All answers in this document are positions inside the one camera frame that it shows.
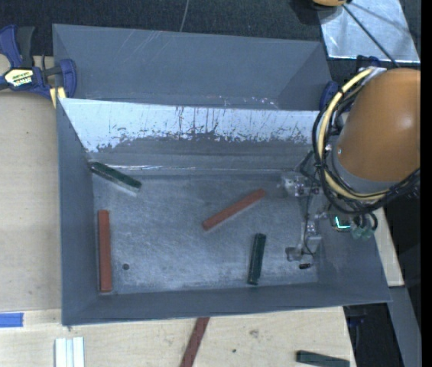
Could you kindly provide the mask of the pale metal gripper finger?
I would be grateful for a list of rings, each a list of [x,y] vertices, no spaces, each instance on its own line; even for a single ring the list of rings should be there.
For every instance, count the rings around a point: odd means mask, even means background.
[[[288,196],[293,198],[318,194],[318,184],[301,173],[282,174],[279,186]]]
[[[319,234],[316,223],[303,221],[298,233],[297,242],[285,249],[288,261],[313,262],[320,246],[322,235]]]

